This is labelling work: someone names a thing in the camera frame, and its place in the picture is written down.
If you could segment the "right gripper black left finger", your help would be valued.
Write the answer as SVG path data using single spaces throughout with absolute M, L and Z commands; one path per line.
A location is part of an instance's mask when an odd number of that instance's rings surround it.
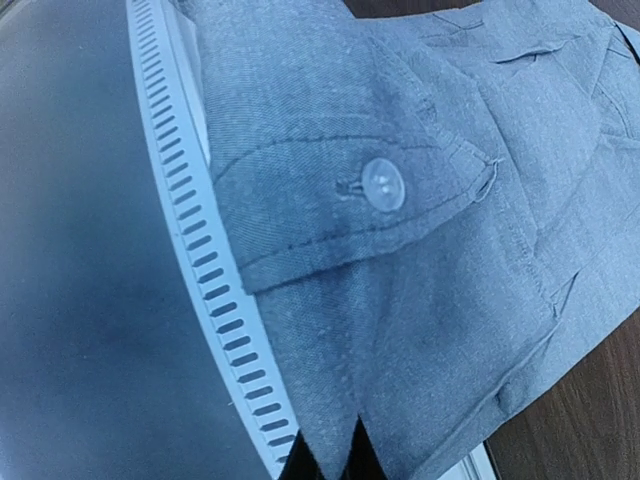
M 299 431 L 279 477 L 280 480 L 324 480 L 302 432 Z

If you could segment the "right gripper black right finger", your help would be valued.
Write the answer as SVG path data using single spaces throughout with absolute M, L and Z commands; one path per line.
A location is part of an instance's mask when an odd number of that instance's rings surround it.
M 357 420 L 343 480 L 387 480 L 361 419 Z

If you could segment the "grey long sleeve shirt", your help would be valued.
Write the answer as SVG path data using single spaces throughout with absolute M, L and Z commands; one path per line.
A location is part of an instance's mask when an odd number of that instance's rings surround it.
M 639 33 L 588 1 L 183 1 L 210 175 L 300 431 L 433 479 L 639 305 Z

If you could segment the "front aluminium rail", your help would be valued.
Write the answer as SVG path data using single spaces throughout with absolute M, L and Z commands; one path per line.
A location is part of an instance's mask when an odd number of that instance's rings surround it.
M 190 302 L 241 426 L 235 453 L 278 478 L 298 432 L 254 298 L 243 290 L 209 172 L 193 24 L 167 1 L 126 5 L 148 155 Z

